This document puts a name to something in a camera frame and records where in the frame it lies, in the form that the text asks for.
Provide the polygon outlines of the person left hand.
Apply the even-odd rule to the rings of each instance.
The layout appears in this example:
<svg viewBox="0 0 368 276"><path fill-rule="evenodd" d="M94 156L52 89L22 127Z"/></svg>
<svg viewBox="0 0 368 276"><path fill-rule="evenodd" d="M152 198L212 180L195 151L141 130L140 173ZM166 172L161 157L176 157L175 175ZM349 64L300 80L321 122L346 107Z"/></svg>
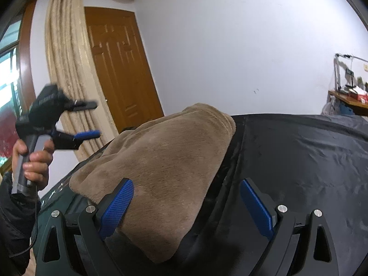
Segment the person left hand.
<svg viewBox="0 0 368 276"><path fill-rule="evenodd" d="M12 150L12 171L15 172L20 155L27 154L25 142L18 139ZM30 154L29 162L23 164L25 178L33 182L39 191L42 191L49 182L49 165L53 160L54 143L47 140L41 151Z"/></svg>

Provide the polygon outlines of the black sleeved forearm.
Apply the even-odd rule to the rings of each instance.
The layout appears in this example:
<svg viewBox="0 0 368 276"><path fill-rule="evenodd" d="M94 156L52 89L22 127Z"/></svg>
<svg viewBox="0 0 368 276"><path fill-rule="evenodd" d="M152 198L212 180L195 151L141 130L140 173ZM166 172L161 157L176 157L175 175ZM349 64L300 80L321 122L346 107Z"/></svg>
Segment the black sleeved forearm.
<svg viewBox="0 0 368 276"><path fill-rule="evenodd" d="M12 174L6 172L1 181L1 275L23 275L40 202L11 191Z"/></svg>

